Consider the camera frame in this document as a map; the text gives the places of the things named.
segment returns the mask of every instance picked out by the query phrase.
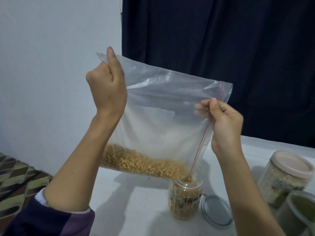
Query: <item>curtain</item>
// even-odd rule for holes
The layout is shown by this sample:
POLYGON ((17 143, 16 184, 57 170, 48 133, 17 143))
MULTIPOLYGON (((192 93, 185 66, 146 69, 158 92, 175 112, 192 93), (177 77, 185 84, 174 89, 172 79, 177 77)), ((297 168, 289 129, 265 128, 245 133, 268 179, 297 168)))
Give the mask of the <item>curtain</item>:
POLYGON ((315 0, 123 0, 123 56, 233 83, 242 135, 315 147, 315 0))

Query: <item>hand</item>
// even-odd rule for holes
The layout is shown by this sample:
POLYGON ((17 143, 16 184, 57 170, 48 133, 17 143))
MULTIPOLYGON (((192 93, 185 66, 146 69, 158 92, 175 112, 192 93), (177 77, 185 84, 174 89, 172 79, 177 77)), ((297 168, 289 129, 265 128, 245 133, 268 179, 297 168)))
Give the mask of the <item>hand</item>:
POLYGON ((218 158, 242 154, 241 132, 243 116, 226 103, 215 98, 196 104, 196 114, 211 115, 215 119, 211 148, 218 158))
POLYGON ((86 74, 97 115, 118 120, 124 113, 127 89, 124 72, 112 47, 107 48, 108 65, 104 62, 86 74))

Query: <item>ziplock bag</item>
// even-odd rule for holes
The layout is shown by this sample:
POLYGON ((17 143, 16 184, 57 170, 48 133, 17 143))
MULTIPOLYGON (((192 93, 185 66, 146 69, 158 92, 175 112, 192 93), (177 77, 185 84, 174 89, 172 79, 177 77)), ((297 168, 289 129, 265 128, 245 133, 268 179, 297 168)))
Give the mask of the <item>ziplock bag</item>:
MULTIPOLYGON (((105 54, 97 56, 107 62, 105 54)), ((212 136, 211 116, 195 104, 227 102, 232 84, 150 66, 117 56, 128 100, 101 167, 152 177, 184 179, 202 160, 212 136)))

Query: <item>person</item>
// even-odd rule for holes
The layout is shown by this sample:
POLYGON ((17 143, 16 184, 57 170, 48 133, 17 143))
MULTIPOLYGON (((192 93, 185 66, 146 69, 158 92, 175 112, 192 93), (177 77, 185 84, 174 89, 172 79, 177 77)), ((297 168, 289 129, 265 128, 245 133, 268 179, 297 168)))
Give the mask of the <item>person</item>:
MULTIPOLYGON (((68 160, 49 185, 12 220, 3 236, 89 235, 95 214, 89 207, 102 153, 127 102, 124 72, 111 47, 104 62, 86 74, 97 113, 68 160)), ((243 118, 216 99, 196 105, 196 114, 215 119, 212 150, 217 156, 239 236, 283 236, 262 199, 241 147, 243 118)))

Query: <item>white wall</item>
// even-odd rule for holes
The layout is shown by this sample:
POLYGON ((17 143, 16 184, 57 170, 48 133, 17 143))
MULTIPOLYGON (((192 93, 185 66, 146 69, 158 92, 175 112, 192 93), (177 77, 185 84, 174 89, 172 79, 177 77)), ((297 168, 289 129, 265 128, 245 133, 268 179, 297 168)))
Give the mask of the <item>white wall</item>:
POLYGON ((96 109, 96 51, 121 54, 119 0, 0 0, 0 152, 55 174, 96 109))

